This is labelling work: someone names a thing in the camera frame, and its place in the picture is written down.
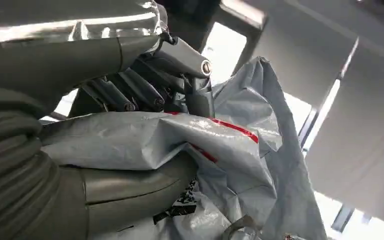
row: window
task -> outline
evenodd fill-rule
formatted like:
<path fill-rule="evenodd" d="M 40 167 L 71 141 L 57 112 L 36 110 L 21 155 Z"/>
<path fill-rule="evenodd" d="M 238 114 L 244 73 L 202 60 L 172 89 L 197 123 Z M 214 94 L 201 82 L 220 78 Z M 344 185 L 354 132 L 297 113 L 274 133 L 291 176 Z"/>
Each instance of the window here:
<path fill-rule="evenodd" d="M 314 122 L 313 127 L 309 130 L 310 132 L 304 143 L 304 147 L 303 147 L 304 149 L 306 150 L 310 149 L 311 145 L 314 142 L 314 139 L 316 139 L 316 136 L 319 133 L 319 130 L 322 127 L 323 122 L 325 121 L 329 111 L 331 110 L 332 104 L 334 104 L 334 100 L 338 94 L 340 86 L 341 86 L 341 81 L 336 79 L 332 88 L 330 89 L 329 94 L 327 95 L 326 100 L 321 106 L 320 112 L 318 113 L 318 116 Z"/>
<path fill-rule="evenodd" d="M 78 92 L 78 89 L 74 89 L 69 94 L 67 94 L 61 98 L 61 101 L 59 101 L 58 106 L 56 106 L 56 108 L 54 110 L 54 113 L 56 113 L 55 115 L 61 115 L 61 117 L 68 117 L 68 115 L 70 114 L 70 111 L 72 109 L 74 99 L 77 96 L 77 92 Z M 44 116 L 40 120 L 44 120 L 45 122 L 46 121 L 58 122 L 59 118 L 58 119 L 56 119 L 56 118 L 57 118 L 57 116 L 55 118 L 51 117 L 51 116 Z"/>
<path fill-rule="evenodd" d="M 303 128 L 307 117 L 310 114 L 312 106 L 301 99 L 298 99 L 286 92 L 283 93 L 286 104 L 292 112 L 293 121 L 295 123 L 296 132 L 299 134 Z"/>
<path fill-rule="evenodd" d="M 213 86 L 227 81 L 247 44 L 247 37 L 215 22 L 209 33 L 202 55 L 212 63 L 210 77 Z"/>
<path fill-rule="evenodd" d="M 73 105 L 74 99 L 77 96 L 77 92 L 78 92 L 78 89 L 74 89 L 69 94 L 63 96 L 54 111 L 56 113 L 62 114 L 67 117 L 70 114 L 70 110 L 72 109 L 72 105 Z"/>

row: aluminum foil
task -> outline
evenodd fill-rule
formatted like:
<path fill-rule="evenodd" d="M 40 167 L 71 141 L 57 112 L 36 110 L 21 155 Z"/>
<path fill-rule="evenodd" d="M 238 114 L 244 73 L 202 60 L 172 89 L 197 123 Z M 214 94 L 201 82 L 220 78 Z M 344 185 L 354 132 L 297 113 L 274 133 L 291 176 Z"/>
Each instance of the aluminum foil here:
<path fill-rule="evenodd" d="M 37 15 L 29 15 L 27 10 L 19 9 L 16 6 L 7 7 L 6 10 L 0 9 L 0 12 L 5 13 L 7 11 L 10 13 L 9 15 L 16 16 L 11 18 L 4 14 L 0 15 L 0 44 L 3 47 L 11 47 L 154 36 L 163 31 L 161 26 L 165 26 L 165 24 L 160 20 L 159 11 L 162 6 L 158 6 L 153 0 L 104 2 L 78 7 L 76 5 L 81 4 L 81 2 L 67 3 L 63 5 L 67 9 L 54 6 L 48 10 L 50 13 L 44 11 L 42 7 L 41 11 L 43 12 L 37 12 Z M 32 8 L 34 11 L 35 8 L 39 8 L 39 5 L 34 5 Z"/>

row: plastic wrap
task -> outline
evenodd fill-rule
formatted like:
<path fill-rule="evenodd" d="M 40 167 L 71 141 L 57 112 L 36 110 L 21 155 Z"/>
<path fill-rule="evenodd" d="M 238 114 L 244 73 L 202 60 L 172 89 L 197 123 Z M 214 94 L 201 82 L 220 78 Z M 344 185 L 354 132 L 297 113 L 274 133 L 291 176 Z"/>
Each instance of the plastic wrap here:
<path fill-rule="evenodd" d="M 148 170 L 185 150 L 199 166 L 170 209 L 97 240 L 326 239 L 270 65 L 246 64 L 214 88 L 214 103 L 216 118 L 108 112 L 45 126 L 42 149 L 60 164 Z"/>

